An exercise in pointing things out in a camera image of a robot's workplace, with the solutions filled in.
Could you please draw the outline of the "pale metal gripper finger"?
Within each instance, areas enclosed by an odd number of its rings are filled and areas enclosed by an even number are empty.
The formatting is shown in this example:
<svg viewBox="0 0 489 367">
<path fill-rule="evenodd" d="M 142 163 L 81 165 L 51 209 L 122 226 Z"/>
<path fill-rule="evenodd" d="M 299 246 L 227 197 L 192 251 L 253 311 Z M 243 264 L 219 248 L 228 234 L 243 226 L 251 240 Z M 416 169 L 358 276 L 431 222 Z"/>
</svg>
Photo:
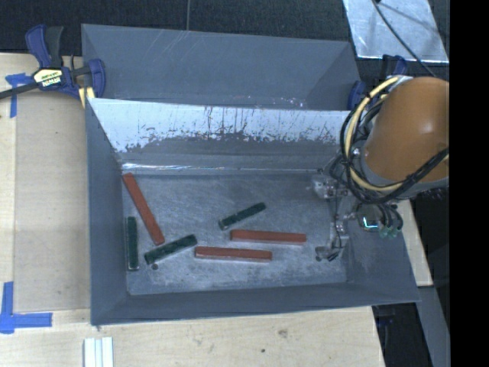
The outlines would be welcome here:
<svg viewBox="0 0 489 367">
<path fill-rule="evenodd" d="M 315 175 L 312 178 L 312 188 L 318 198 L 333 200 L 347 196 L 347 189 L 336 179 L 324 175 Z"/>
<path fill-rule="evenodd" d="M 335 199 L 335 222 L 343 224 L 356 220 L 359 201 L 353 196 L 341 196 Z"/>
</svg>

